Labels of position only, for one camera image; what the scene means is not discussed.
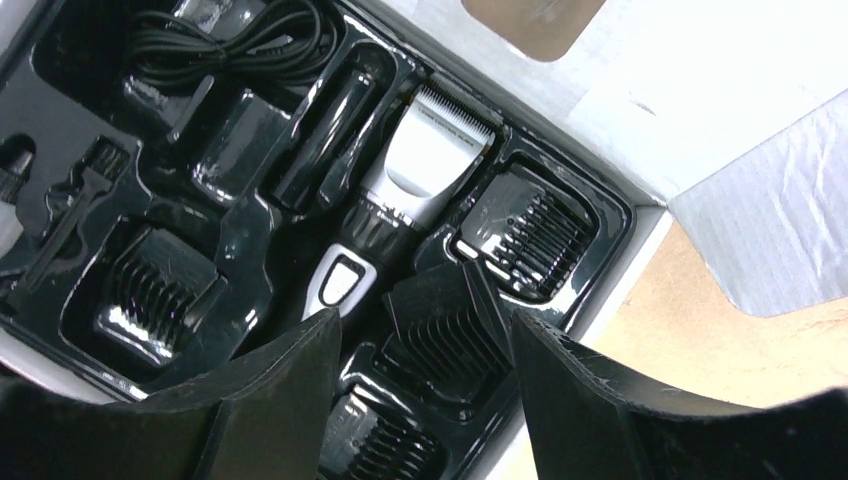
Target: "box flap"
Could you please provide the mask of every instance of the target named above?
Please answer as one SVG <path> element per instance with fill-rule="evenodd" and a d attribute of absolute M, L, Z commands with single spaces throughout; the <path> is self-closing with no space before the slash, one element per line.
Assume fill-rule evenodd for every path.
<path fill-rule="evenodd" d="M 848 6 L 607 0 L 565 56 L 545 63 L 460 0 L 363 1 L 389 5 L 596 153 L 605 171 L 670 204 L 744 311 L 774 315 L 848 294 L 848 224 L 831 213 L 846 203 L 832 182 L 848 178 L 834 144 L 848 118 L 836 115 L 841 97 L 818 109 L 848 89 Z M 550 21 L 536 13 L 515 22 Z"/>
<path fill-rule="evenodd" d="M 669 204 L 742 311 L 848 295 L 845 132 L 848 91 Z"/>
<path fill-rule="evenodd" d="M 555 21 L 544 15 L 558 0 L 516 0 L 538 4 L 516 18 L 525 28 Z M 577 38 L 568 53 L 556 60 L 535 60 L 475 19 L 462 0 L 358 0 L 379 15 L 401 16 L 441 48 L 463 59 L 518 100 L 557 125 L 565 119 L 599 76 L 618 55 L 627 28 L 633 0 L 606 0 L 590 26 Z M 407 28 L 398 29 L 404 34 Z"/>

